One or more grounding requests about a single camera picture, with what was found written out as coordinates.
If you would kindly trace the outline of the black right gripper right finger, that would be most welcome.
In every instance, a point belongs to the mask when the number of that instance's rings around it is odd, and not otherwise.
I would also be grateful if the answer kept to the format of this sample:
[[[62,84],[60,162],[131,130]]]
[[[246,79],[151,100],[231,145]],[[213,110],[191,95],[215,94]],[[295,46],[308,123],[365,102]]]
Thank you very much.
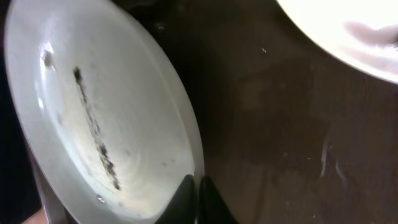
[[[201,179],[198,211],[198,224],[238,224],[208,176]]]

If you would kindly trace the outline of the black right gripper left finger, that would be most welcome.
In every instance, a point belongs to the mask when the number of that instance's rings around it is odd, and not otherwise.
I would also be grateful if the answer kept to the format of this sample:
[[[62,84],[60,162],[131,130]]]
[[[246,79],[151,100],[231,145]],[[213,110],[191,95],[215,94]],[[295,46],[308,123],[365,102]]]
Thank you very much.
[[[194,224],[196,219],[196,189],[193,176],[186,175],[167,208],[155,224]]]

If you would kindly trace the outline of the white plate with dark streak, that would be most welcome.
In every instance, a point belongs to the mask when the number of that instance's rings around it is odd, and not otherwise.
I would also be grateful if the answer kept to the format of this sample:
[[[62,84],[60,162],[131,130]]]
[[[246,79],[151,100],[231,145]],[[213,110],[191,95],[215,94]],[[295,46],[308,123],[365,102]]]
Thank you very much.
[[[25,139],[78,223],[156,223],[204,173],[187,92],[111,1],[12,1],[4,54]]]

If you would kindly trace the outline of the white plate with wet spots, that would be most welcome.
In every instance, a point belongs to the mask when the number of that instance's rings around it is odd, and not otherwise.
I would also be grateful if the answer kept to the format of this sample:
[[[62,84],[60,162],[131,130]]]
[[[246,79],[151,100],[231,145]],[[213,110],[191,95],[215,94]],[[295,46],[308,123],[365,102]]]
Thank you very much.
[[[397,0],[278,0],[278,4],[330,55],[397,83]]]

